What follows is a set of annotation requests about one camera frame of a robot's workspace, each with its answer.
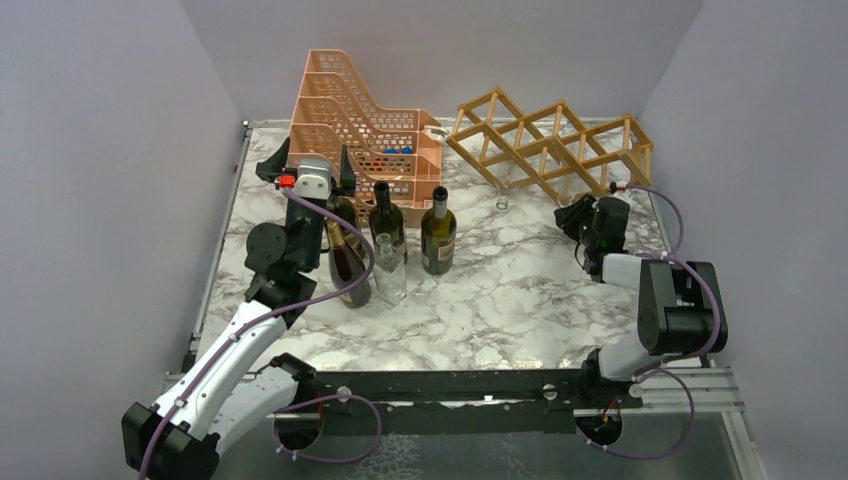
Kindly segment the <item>dark green wine bottle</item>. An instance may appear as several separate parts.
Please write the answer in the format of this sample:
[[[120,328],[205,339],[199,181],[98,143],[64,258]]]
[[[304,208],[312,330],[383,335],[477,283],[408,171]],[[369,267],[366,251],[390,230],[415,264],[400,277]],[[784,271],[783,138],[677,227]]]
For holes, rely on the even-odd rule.
[[[390,185],[386,181],[378,181],[373,186],[376,204],[368,215],[369,229],[372,240],[377,243],[379,234],[386,233],[391,237],[394,250],[403,255],[408,262],[408,249],[405,235],[405,219],[400,208],[391,201]]]

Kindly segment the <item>red bottle gold cap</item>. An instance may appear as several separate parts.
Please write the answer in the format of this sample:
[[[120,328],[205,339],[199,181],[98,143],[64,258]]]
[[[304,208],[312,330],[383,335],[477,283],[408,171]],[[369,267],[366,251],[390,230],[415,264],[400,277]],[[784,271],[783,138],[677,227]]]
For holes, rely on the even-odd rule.
[[[325,221],[329,242],[329,271],[332,283],[337,290],[343,289],[358,280],[366,271],[360,255],[347,243],[341,226],[334,220]],[[360,308],[371,299],[371,289],[367,280],[339,296],[348,308]]]

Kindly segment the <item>green bottle silver cap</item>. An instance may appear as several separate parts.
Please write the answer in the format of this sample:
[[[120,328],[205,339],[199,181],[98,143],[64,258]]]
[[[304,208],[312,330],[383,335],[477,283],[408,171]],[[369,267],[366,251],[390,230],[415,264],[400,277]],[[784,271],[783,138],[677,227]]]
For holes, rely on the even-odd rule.
[[[422,264],[431,275],[447,273],[453,265],[457,220],[448,208],[448,189],[437,186],[432,206],[421,220]]]

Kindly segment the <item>dark bottle brown label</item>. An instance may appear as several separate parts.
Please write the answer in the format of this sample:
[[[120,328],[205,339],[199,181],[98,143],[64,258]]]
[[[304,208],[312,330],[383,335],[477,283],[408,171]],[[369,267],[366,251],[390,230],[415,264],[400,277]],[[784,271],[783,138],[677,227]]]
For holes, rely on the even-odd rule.
[[[342,228],[346,243],[363,259],[367,260],[367,250],[362,245],[357,232],[361,231],[357,211],[353,203],[343,196],[331,196],[328,201],[329,210],[350,223],[354,229]]]

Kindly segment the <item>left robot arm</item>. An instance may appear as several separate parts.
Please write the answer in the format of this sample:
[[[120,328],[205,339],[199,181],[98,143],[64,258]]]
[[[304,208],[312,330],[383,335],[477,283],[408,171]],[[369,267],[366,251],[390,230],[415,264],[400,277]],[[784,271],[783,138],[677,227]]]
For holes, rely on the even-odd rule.
[[[326,205],[356,187],[346,146],[338,178],[329,161],[316,157],[288,167],[289,147],[283,143],[256,169],[288,201],[284,224],[261,223],[248,235],[245,265],[254,277],[244,301],[187,373],[151,405],[131,405],[121,420],[126,462],[142,479],[209,479],[223,454],[268,415],[313,401],[313,368],[289,354],[245,379],[306,307],[318,303],[317,284],[307,275],[320,264],[324,222],[334,216]]]

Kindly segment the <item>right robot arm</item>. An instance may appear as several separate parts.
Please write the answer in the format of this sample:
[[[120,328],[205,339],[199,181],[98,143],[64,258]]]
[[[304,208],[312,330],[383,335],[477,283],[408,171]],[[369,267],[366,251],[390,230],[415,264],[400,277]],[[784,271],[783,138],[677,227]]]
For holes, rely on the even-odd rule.
[[[629,215],[627,202],[591,195],[554,212],[556,225],[582,250],[583,270],[598,283],[637,295],[634,331],[583,361],[585,373],[577,380],[577,393],[592,407],[616,395],[616,382],[644,378],[670,362],[720,352],[729,337],[714,266],[630,253],[625,248]]]

